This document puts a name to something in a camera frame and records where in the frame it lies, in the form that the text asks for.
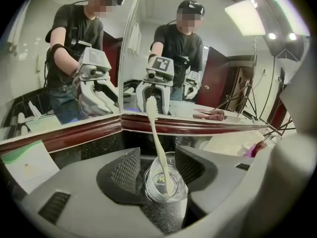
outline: man in black shirt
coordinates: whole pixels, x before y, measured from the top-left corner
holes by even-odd
[[[154,56],[174,60],[171,100],[182,101],[183,83],[189,66],[196,72],[203,70],[204,45],[195,29],[201,26],[204,15],[205,8],[200,3],[185,0],[178,7],[176,24],[160,26],[155,32],[149,60]],[[189,63],[184,64],[182,58],[187,58]]]
[[[84,41],[92,48],[103,50],[104,29],[98,13],[111,11],[124,0],[88,0],[86,5],[63,5],[56,13],[45,41],[51,44],[47,52],[47,87],[51,106],[62,124],[81,119],[73,91],[73,76],[79,64],[80,51],[74,43]]]

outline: toothbrush head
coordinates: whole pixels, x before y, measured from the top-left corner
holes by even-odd
[[[159,110],[157,100],[154,96],[151,96],[147,100],[147,114],[150,121],[158,119]]]

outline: glass cup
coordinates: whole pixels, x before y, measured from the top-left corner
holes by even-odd
[[[145,173],[145,190],[149,199],[158,203],[177,202],[187,198],[188,188],[175,165],[175,152],[167,152],[167,167],[172,183],[172,196],[168,196],[164,174],[156,157],[150,169]]]

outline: black arm band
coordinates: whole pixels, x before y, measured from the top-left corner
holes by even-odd
[[[153,58],[153,57],[157,57],[157,55],[156,55],[156,54],[150,54],[148,62],[149,62],[150,59]]]
[[[54,55],[55,55],[55,52],[57,49],[59,48],[63,48],[63,49],[66,49],[66,47],[62,44],[55,44],[52,48],[51,48],[51,58],[54,60]]]

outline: white toothbrush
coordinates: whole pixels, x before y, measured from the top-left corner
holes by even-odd
[[[151,96],[147,100],[147,114],[150,120],[152,132],[153,132],[155,147],[158,152],[158,159],[164,174],[166,192],[168,196],[172,196],[173,188],[172,188],[172,182],[170,180],[169,173],[168,173],[166,155],[165,155],[163,147],[160,144],[157,130],[155,129],[155,120],[158,119],[159,111],[158,111],[157,100],[154,96]]]

